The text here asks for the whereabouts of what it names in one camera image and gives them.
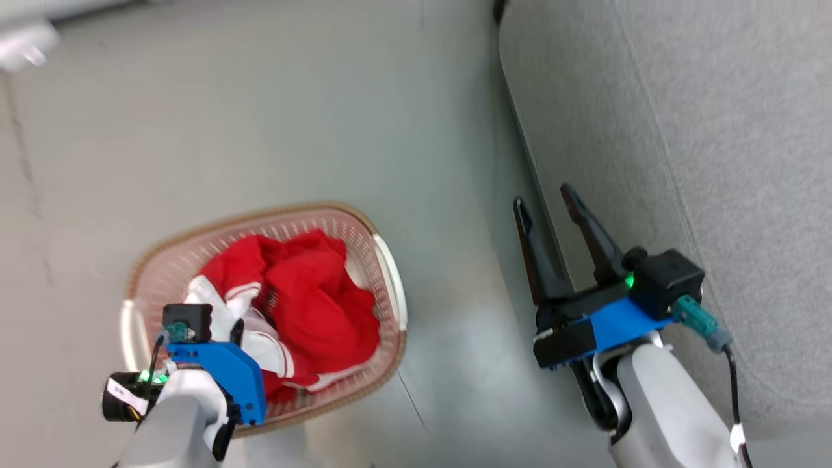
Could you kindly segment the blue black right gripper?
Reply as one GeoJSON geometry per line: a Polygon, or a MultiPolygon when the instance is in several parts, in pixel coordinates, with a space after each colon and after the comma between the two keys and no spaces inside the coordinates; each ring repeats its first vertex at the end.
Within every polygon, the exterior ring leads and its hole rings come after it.
{"type": "Polygon", "coordinates": [[[564,267],[553,250],[547,226],[536,222],[523,198],[512,209],[523,253],[530,294],[537,311],[538,332],[533,355],[539,367],[556,368],[590,358],[599,352],[633,343],[673,323],[642,311],[628,296],[623,281],[623,252],[570,184],[560,187],[571,221],[580,228],[594,265],[593,276],[603,288],[573,294],[564,267]]]}

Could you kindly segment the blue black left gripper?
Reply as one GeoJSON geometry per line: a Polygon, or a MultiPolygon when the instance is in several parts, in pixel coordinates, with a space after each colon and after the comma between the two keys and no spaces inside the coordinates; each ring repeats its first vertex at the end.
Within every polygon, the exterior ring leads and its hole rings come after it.
{"type": "Polygon", "coordinates": [[[261,426],[267,417],[267,398],[261,368],[239,346],[244,319],[232,326],[231,343],[170,343],[166,346],[172,369],[115,372],[102,391],[102,417],[110,423],[139,423],[164,398],[185,393],[190,382],[239,424],[261,426]]]}

